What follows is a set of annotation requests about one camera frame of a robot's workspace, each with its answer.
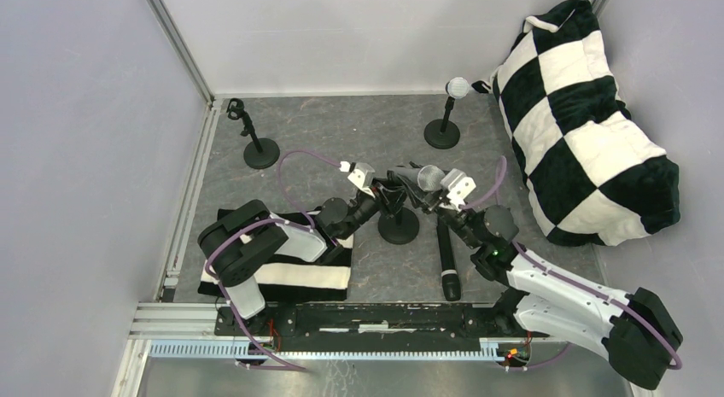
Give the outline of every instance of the black microphone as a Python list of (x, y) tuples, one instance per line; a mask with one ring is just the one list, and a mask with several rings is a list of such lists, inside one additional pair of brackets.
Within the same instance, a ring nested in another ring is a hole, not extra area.
[(440, 218), (437, 219), (437, 244), (440, 248), (440, 265), (442, 269), (442, 294), (447, 301), (459, 301), (463, 297), (458, 269), (455, 267), (455, 254), (450, 242), (450, 229)]

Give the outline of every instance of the cable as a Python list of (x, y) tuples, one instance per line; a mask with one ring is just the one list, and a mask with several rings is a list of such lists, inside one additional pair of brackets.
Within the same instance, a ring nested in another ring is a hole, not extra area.
[(341, 164), (340, 161), (334, 161), (334, 160), (332, 160), (332, 159), (330, 159), (330, 158), (327, 158), (327, 157), (325, 157), (325, 156), (323, 156), (323, 155), (321, 155), (321, 154), (318, 154), (318, 153), (316, 153), (316, 152), (314, 152), (314, 151), (310, 151), (310, 150), (307, 150), (307, 149), (293, 149), (293, 150), (289, 151), (288, 153), (284, 154), (284, 156), (282, 156), (282, 159), (280, 159), (280, 160), (279, 160), (279, 163), (277, 164), (277, 182), (279, 183), (279, 189), (282, 191), (282, 194), (284, 195), (284, 199), (286, 199), (287, 202), (289, 202), (290, 204), (292, 204), (292, 206), (293, 206), (297, 211), (299, 211), (302, 215), (304, 215), (304, 217), (307, 218), (307, 222), (309, 222), (309, 228), (310, 228), (310, 229), (314, 229), (315, 224), (314, 224), (314, 220), (312, 219), (312, 217), (309, 216), (309, 213), (307, 213), (307, 211), (305, 211), (304, 208), (302, 208), (299, 203), (297, 203), (295, 200), (293, 200), (293, 199), (289, 196), (289, 194), (287, 193), (287, 190), (284, 188), (284, 184), (283, 184), (283, 182), (282, 182), (282, 164), (284, 163), (284, 160), (286, 160), (287, 157), (290, 156), (290, 155), (292, 155), (292, 154), (307, 154), (307, 155), (311, 155), (311, 156), (313, 156), (314, 158), (317, 158), (317, 159), (320, 160), (320, 161), (324, 161), (324, 162), (326, 162), (326, 163), (328, 163), (328, 164), (330, 164), (330, 165), (332, 165), (332, 166), (336, 166), (337, 168), (342, 167), (342, 164)]
[(235, 242), (241, 235), (246, 235), (250, 231), (253, 231), (256, 228), (259, 228), (263, 225), (269, 225), (269, 224), (285, 224), (287, 226), (291, 226), (297, 229), (301, 229), (303, 231), (309, 231), (308, 227), (304, 225), (299, 225), (294, 222), (290, 222), (285, 219), (262, 219), (258, 222), (254, 222), (251, 225), (242, 228), (240, 231), (232, 235), (229, 239), (224, 241), (224, 243), (221, 243), (216, 250), (214, 250), (211, 255), (208, 257), (208, 261), (206, 262), (206, 266), (204, 267), (204, 270), (206, 270), (206, 273), (209, 274), (209, 276), (219, 280), (218, 286), (219, 289), (221, 289), (221, 293), (224, 295), (224, 298), (229, 302), (229, 307), (231, 308), (231, 312), (234, 313), (234, 317), (236, 318), (236, 321), (239, 323), (239, 327), (242, 328), (242, 331), (244, 332), (244, 335), (249, 339), (252, 344), (254, 344), (264, 355), (269, 357), (270, 359), (276, 361), (282, 366), (264, 366), (264, 365), (247, 365), (248, 369), (255, 369), (255, 370), (279, 370), (279, 371), (306, 371), (304, 367), (300, 365), (295, 365), (293, 363), (290, 363), (286, 360), (280, 359), (279, 357), (275, 356), (273, 353), (266, 350), (263, 346), (261, 346), (261, 343), (259, 343), (248, 331), (248, 328), (246, 324), (244, 323), (244, 320), (242, 316), (239, 314), (239, 311), (236, 309), (236, 306), (234, 306), (234, 303), (231, 302), (231, 298), (229, 297), (229, 292), (226, 291), (226, 288), (223, 284), (221, 284), (221, 281), (219, 279), (219, 276), (214, 273), (211, 270), (211, 266), (213, 265), (214, 261), (216, 261), (216, 258), (219, 257), (219, 254), (224, 251), (224, 249), (228, 248), (229, 245), (231, 245), (233, 242)]
[(488, 190), (488, 192), (485, 193), (480, 199), (477, 201), (473, 201), (471, 203), (467, 203), (460, 207), (460, 209), (470, 209), (472, 207), (476, 207), (480, 205), (481, 203), (488, 200), (489, 197), (495, 195), (496, 201), (500, 201), (500, 197), (498, 196), (498, 188), (500, 188), (500, 185), (503, 183), (503, 180), (505, 179), (505, 172), (508, 169), (508, 160), (501, 155), (500, 161), (498, 162), (498, 166), (495, 169), (495, 184)]
[(545, 367), (547, 365), (552, 365), (553, 363), (559, 361), (563, 358), (564, 355), (570, 350), (570, 343), (566, 343), (563, 350), (560, 351), (560, 353), (556, 354), (555, 357), (552, 359), (548, 359), (546, 361), (541, 361), (540, 363), (536, 363), (534, 365), (526, 365), (524, 367), (510, 367), (507, 366), (505, 368), (505, 371), (528, 371), (533, 369), (539, 369), (540, 367)]
[(640, 314), (638, 314), (634, 309), (632, 309), (632, 308), (629, 307), (628, 305), (624, 305), (623, 303), (621, 303), (620, 301), (618, 301), (618, 300), (616, 300), (616, 299), (609, 299), (609, 297), (608, 297), (606, 294), (604, 294), (604, 293), (602, 293), (602, 292), (600, 292), (600, 291), (598, 291), (598, 290), (596, 290), (596, 289), (594, 289), (594, 288), (589, 288), (588, 286), (586, 286), (586, 285), (583, 284), (583, 283), (576, 282), (575, 280), (571, 279), (570, 277), (564, 276), (563, 274), (558, 273), (557, 271), (555, 271), (555, 270), (553, 270), (553, 269), (551, 269), (551, 268), (547, 268), (547, 269), (546, 269), (546, 267), (543, 266), (540, 262), (538, 262), (537, 260), (533, 259), (530, 255), (526, 254), (525, 251), (523, 251), (523, 248), (521, 248), (521, 246), (518, 244), (518, 242), (513, 242), (513, 246), (516, 248), (516, 250), (518, 251), (518, 253), (519, 253), (523, 258), (525, 258), (525, 260), (527, 260), (528, 262), (530, 262), (533, 266), (541, 269), (542, 271), (545, 271), (546, 273), (548, 273), (549, 275), (557, 278), (558, 280), (562, 280), (562, 281), (570, 284), (571, 286), (574, 286), (574, 287), (576, 287), (576, 288), (578, 288), (578, 289), (581, 289), (581, 290), (583, 290), (583, 291), (585, 291), (585, 292), (587, 292), (587, 293), (590, 293), (591, 295), (594, 295), (594, 296), (598, 297), (599, 299), (601, 299), (601, 300), (603, 300), (603, 301), (609, 302), (611, 305), (614, 305), (614, 306), (620, 308), (621, 310), (623, 310), (624, 312), (626, 312), (629, 316), (631, 316), (632, 318), (636, 319), (637, 322), (639, 322), (642, 326), (644, 326), (647, 330), (649, 330), (649, 332), (658, 340), (658, 342), (661, 343), (661, 345), (663, 346), (663, 348), (666, 349), (666, 351), (669, 353), (669, 355), (671, 356), (671, 358), (674, 360), (674, 364), (673, 364), (673, 365), (669, 365), (669, 369), (671, 369), (671, 370), (680, 370), (681, 367), (683, 367), (684, 364), (681, 362), (681, 357), (679, 357), (679, 354), (676, 352), (676, 350), (674, 350), (674, 348), (671, 347), (671, 345), (669, 344), (669, 342), (667, 342), (666, 339), (663, 338), (663, 336), (661, 335), (661, 333), (659, 333), (659, 332), (654, 328), (654, 326), (652, 326), (649, 322), (647, 322), (646, 319), (643, 318)]

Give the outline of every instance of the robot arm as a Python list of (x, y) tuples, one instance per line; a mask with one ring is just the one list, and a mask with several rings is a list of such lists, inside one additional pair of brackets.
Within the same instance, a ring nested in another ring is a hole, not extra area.
[[(466, 178), (463, 173), (455, 177)], [(477, 213), (452, 202), (451, 196), (462, 194), (451, 189), (462, 185), (441, 182), (431, 191), (413, 185), (408, 194), (413, 206), (436, 213), (468, 247), (477, 249), (470, 260), (484, 278), (509, 288), (496, 305), (496, 321), (587, 348), (629, 381), (656, 388), (670, 367), (672, 350), (683, 340), (658, 296), (642, 288), (631, 295), (551, 264), (513, 241), (518, 228), (509, 209), (492, 205)]]

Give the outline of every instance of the white microphone head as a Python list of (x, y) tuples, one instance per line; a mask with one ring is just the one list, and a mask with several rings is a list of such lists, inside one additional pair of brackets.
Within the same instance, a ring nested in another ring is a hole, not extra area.
[(441, 190), (440, 181), (445, 177), (445, 173), (434, 165), (426, 165), (420, 168), (417, 173), (417, 186), (425, 192), (434, 192)]
[(470, 84), (468, 84), (468, 80), (462, 77), (455, 77), (454, 79), (451, 79), (445, 86), (447, 94), (456, 100), (467, 96), (469, 90)]

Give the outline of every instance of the round stand base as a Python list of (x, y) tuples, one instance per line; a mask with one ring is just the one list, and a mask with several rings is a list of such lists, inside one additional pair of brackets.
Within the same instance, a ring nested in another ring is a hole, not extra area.
[(440, 132), (442, 120), (432, 120), (425, 126), (425, 141), (437, 149), (450, 149), (458, 144), (460, 130), (452, 121), (447, 122), (445, 132)]
[(380, 236), (393, 245), (404, 245), (412, 242), (420, 231), (420, 221), (417, 215), (406, 207), (402, 208), (402, 223), (397, 225), (395, 217), (381, 216), (377, 222)]
[(269, 138), (259, 138), (262, 152), (256, 150), (254, 142), (244, 149), (244, 162), (253, 169), (265, 169), (274, 165), (279, 159), (279, 146)]

